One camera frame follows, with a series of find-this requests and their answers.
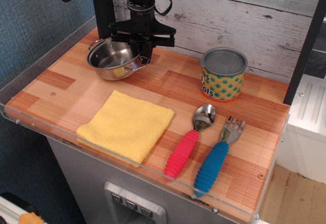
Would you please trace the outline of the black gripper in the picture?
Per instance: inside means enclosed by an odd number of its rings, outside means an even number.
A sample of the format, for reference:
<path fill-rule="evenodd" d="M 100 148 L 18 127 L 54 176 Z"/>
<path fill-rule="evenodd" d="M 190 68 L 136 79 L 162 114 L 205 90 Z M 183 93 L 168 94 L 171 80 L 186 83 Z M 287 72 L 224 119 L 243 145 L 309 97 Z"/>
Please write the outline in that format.
<path fill-rule="evenodd" d="M 154 2 L 150 2 L 147 6 L 128 2 L 127 7 L 130 11 L 129 20 L 109 24 L 113 40 L 128 42 L 134 57 L 141 53 L 144 65 L 150 63 L 153 47 L 175 46 L 176 30 L 156 20 Z"/>

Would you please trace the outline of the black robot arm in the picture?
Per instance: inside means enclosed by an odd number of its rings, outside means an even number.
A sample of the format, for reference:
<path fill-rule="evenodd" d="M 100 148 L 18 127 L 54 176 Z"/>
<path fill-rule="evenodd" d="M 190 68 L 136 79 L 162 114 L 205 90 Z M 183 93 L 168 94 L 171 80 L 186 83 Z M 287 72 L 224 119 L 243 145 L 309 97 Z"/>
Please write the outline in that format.
<path fill-rule="evenodd" d="M 127 0 L 130 19 L 109 24 L 113 41 L 125 42 L 133 54 L 139 54 L 144 64 L 149 63 L 156 46 L 173 47 L 176 29 L 158 22 L 155 13 L 165 16 L 172 8 L 163 12 L 155 6 L 155 0 Z"/>

